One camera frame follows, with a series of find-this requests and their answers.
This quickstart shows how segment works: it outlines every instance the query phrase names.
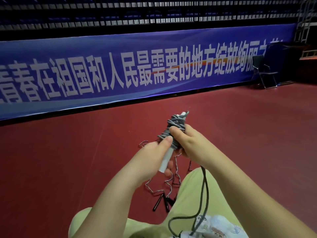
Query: light green pants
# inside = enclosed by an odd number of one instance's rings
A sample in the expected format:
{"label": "light green pants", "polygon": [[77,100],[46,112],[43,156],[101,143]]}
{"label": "light green pants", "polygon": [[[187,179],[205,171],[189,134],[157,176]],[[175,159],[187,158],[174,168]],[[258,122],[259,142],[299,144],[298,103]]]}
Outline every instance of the light green pants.
{"label": "light green pants", "polygon": [[[214,177],[206,170],[206,178],[209,188],[209,206],[207,215],[221,215],[228,219],[233,224],[240,227],[241,224],[233,214],[228,203],[226,202],[224,195],[222,194],[216,180]],[[199,208],[201,186],[203,182],[203,172],[201,168],[197,168],[190,172],[182,184],[180,185],[177,199],[172,209],[168,213],[168,216],[160,225],[152,225],[148,223],[139,222],[136,220],[131,220],[128,218],[124,230],[124,238],[137,238],[137,237],[152,237],[152,238],[165,238],[170,237],[172,234],[168,230],[168,221],[175,216],[192,216],[197,213]],[[206,191],[204,191],[202,211],[206,204]],[[82,222],[87,217],[91,208],[86,208],[78,212],[69,227],[68,236],[71,238],[75,232],[78,230]],[[171,228],[176,234],[179,234],[182,230],[190,231],[194,219],[189,220],[174,220],[171,223]]]}

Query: red floor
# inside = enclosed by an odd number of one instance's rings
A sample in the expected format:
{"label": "red floor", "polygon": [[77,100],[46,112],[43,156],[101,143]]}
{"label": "red floor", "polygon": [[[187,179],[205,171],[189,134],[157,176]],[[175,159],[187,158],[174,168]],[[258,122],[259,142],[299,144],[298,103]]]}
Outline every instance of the red floor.
{"label": "red floor", "polygon": [[[202,132],[257,184],[317,231],[317,86],[247,87],[0,127],[2,237],[67,237],[79,210],[174,113]],[[184,178],[188,160],[178,160]],[[151,187],[163,187],[154,177]],[[144,187],[129,217],[158,224],[163,204]]]}

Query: jump rope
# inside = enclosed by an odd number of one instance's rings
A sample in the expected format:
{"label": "jump rope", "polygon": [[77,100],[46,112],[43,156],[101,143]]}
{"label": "jump rope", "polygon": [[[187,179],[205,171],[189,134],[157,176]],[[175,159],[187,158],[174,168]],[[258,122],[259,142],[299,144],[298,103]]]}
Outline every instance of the jump rope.
{"label": "jump rope", "polygon": [[[186,120],[186,117],[188,115],[189,111],[187,112],[183,112],[182,114],[180,115],[173,115],[171,117],[171,119],[167,120],[167,128],[165,129],[165,131],[161,134],[161,135],[158,135],[159,137],[159,142],[161,142],[165,137],[167,136],[172,136],[170,134],[170,131],[169,131],[169,128],[172,127],[172,126],[176,126],[177,128],[179,128],[181,131],[185,132],[185,120]],[[141,142],[139,144],[140,147],[144,147],[146,144],[148,143],[148,140],[145,140],[143,142]],[[172,156],[172,153],[174,150],[177,150],[177,149],[180,149],[182,148],[180,143],[177,142],[177,140],[173,139],[173,142],[171,144],[171,147],[169,148],[169,150],[166,152],[166,154],[164,155],[164,158],[163,158],[163,161],[162,161],[162,164],[161,164],[161,167],[159,169],[160,172],[164,172],[165,169],[167,168],[167,164]],[[170,187],[170,191],[169,193],[165,196],[165,192],[163,189],[160,189],[160,190],[157,190],[157,191],[153,191],[150,187],[149,187],[149,183],[151,182],[151,179],[145,184],[145,187],[152,193],[152,194],[155,194],[155,193],[158,193],[158,192],[162,192],[162,194],[160,195],[158,201],[156,202],[154,208],[153,208],[153,211],[156,210],[158,204],[160,203],[161,199],[164,198],[164,204],[165,204],[165,208],[166,208],[166,211],[169,212],[169,207],[168,207],[168,203],[173,206],[174,202],[176,199],[172,200],[171,198],[169,198],[169,195],[172,193],[172,185],[169,184],[169,182],[172,180],[172,184],[173,185],[180,185],[181,184],[181,178],[179,176],[179,174],[177,173],[178,172],[178,166],[177,166],[177,157],[180,156],[181,154],[175,156],[175,164],[176,164],[176,172],[175,174],[172,173],[171,171],[171,178],[169,180],[165,180],[164,182],[166,184],[169,185]],[[188,171],[191,171],[190,168],[191,168],[191,164],[192,162],[190,161],[189,163],[189,168],[188,168]],[[172,233],[172,235],[174,237],[179,237],[180,235],[177,235],[171,228],[171,223],[173,220],[185,220],[185,219],[193,219],[193,218],[196,218],[199,214],[200,214],[200,211],[201,211],[201,208],[202,208],[202,204],[203,204],[203,194],[204,194],[204,186],[206,185],[206,192],[207,192],[207,199],[206,199],[206,206],[205,206],[205,209],[204,209],[204,212],[199,220],[199,222],[197,223],[197,225],[195,226],[195,221],[193,223],[193,227],[192,227],[192,232],[190,233],[190,236],[192,236],[196,230],[198,229],[198,227],[200,226],[200,224],[203,222],[205,216],[206,216],[206,213],[207,213],[207,210],[208,210],[208,204],[209,204],[209,189],[208,189],[208,184],[207,184],[207,179],[206,179],[206,170],[204,167],[200,166],[202,172],[203,172],[203,184],[202,184],[202,187],[201,187],[201,193],[200,193],[200,202],[199,202],[199,209],[198,209],[198,212],[195,214],[195,215],[192,215],[192,216],[177,216],[177,217],[173,217],[171,218],[169,221],[168,221],[168,228],[170,230],[170,232]],[[175,176],[178,177],[179,179],[179,183],[174,183],[175,181]]]}

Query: black jump rope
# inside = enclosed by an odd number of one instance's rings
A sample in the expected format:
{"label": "black jump rope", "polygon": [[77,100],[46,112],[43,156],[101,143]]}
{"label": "black jump rope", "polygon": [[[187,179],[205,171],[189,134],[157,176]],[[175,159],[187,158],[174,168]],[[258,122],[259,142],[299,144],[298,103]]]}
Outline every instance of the black jump rope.
{"label": "black jump rope", "polygon": [[[158,135],[158,137],[160,138],[160,141],[163,140],[165,137],[167,136],[171,136],[170,134],[170,131],[169,131],[169,128],[172,127],[172,126],[176,126],[177,128],[179,128],[180,130],[182,130],[183,132],[185,132],[185,118],[186,116],[188,115],[189,111],[187,111],[184,115],[173,115],[171,117],[171,119],[169,119],[167,121],[167,128],[166,130],[161,134],[161,135]],[[173,142],[172,142],[172,145],[173,149],[180,149],[181,148],[181,145],[175,140],[173,139]],[[190,168],[191,168],[191,161],[189,163],[189,168],[188,168],[188,171],[191,171]],[[202,208],[202,204],[203,204],[203,194],[204,194],[204,186],[206,185],[206,193],[207,193],[207,199],[206,199],[206,207],[204,209],[204,212],[201,216],[201,219],[200,221],[198,222],[198,224],[195,226],[195,221],[193,223],[193,226],[192,226],[192,232],[189,234],[190,236],[192,236],[196,230],[198,229],[198,227],[200,226],[200,224],[203,222],[205,216],[206,216],[206,213],[207,213],[207,210],[208,210],[208,204],[209,204],[209,189],[208,189],[208,184],[207,184],[207,179],[206,179],[206,170],[204,167],[200,166],[202,172],[203,172],[203,175],[204,175],[204,178],[203,178],[203,184],[202,184],[202,187],[201,187],[201,193],[200,193],[200,202],[199,202],[199,209],[198,209],[198,212],[195,214],[195,215],[192,215],[192,216],[177,216],[177,217],[173,217],[171,218],[169,221],[168,221],[168,228],[170,230],[170,232],[172,233],[172,235],[174,237],[179,237],[179,235],[177,235],[171,228],[171,223],[173,220],[185,220],[185,219],[193,219],[193,218],[196,218],[199,214],[200,214],[200,211],[201,211],[201,208]],[[170,203],[171,206],[173,206],[174,202],[176,199],[172,200],[171,198],[169,197],[166,197],[165,196],[165,193],[164,193],[164,190],[163,190],[163,193],[160,195],[158,201],[156,202],[154,208],[153,208],[153,211],[156,210],[158,204],[160,203],[161,199],[164,198],[164,204],[165,204],[165,208],[166,208],[166,211],[169,212],[169,207],[168,207],[168,203]]]}

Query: forearm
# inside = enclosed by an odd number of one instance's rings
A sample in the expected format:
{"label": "forearm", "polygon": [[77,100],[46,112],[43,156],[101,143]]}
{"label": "forearm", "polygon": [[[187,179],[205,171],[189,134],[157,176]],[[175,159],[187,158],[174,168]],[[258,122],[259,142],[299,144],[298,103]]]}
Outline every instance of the forearm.
{"label": "forearm", "polygon": [[138,187],[128,165],[109,182],[74,238],[122,237],[132,195]]}
{"label": "forearm", "polygon": [[250,238],[317,237],[220,151],[206,164]]}

